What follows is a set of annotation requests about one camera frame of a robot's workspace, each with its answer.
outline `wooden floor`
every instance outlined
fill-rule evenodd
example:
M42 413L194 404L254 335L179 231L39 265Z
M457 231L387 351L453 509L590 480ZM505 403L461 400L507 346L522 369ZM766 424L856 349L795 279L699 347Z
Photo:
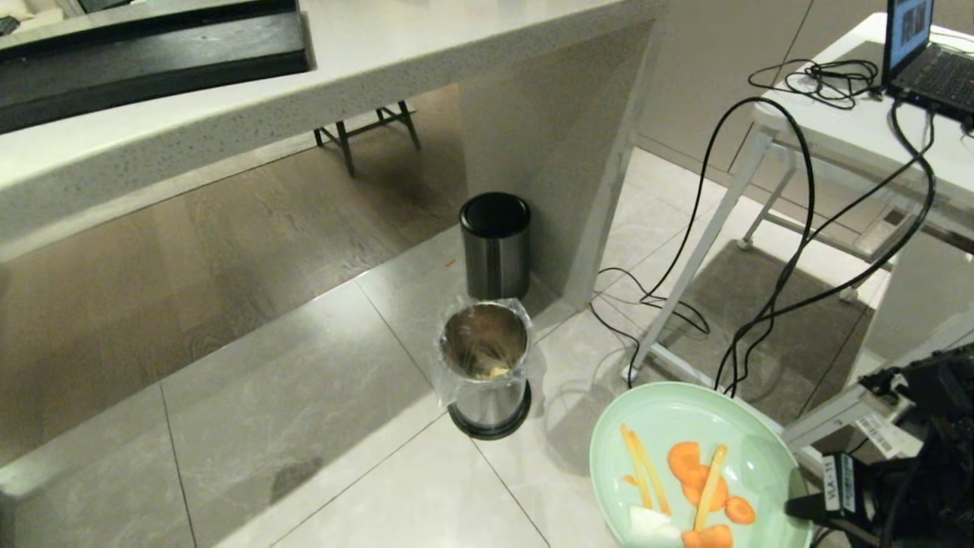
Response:
M0 265L0 465L456 222L455 88L405 128L231 176Z

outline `black chair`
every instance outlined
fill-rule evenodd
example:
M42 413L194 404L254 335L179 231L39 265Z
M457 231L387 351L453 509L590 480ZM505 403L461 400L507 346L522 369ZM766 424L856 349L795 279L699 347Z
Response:
M399 113L396 114L389 110L387 107L376 108L375 113L379 116L378 122L373 122L367 126L358 128L357 130L346 131L345 122L340 121L335 124L338 129L338 137L333 135L331 132L325 128L318 128L315 130L315 142L318 146L325 146L324 139L322 135L328 137L328 140L338 145L342 149L342 154L345 155L345 166L349 170L349 176L356 176L356 165L352 162L352 147L349 145L349 137L354 137L358 134L363 134L370 130L376 128L381 128L382 126L387 126L393 122L402 122L409 130L409 136L413 138L413 144L416 145L416 150L423 150L423 146L420 144L420 137L416 134L416 127L413 125L412 113L409 111L409 107L406 106L406 101L401 100L399 103Z

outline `plastic bag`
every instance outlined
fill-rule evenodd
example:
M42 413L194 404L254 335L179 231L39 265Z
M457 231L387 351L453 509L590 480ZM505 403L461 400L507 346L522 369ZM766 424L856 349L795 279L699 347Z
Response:
M438 325L431 382L442 408L542 373L532 359L534 325L516 298L459 297L441 311Z

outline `barcode sticker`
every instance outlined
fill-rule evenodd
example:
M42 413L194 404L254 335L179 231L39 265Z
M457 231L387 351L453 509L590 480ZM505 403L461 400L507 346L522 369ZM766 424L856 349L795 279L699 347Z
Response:
M872 412L856 419L855 424L859 427L859 430L862 430L863 434L869 437L869 441L873 442L880 449L882 456L892 458L899 452L899 449L896 447L898 444L895 443L898 437L893 431L895 427L885 418Z

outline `laptop keyboard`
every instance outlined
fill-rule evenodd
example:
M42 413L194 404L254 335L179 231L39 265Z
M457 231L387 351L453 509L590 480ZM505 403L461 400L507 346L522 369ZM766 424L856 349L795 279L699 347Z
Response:
M974 106L974 58L927 48L899 79L926 95Z

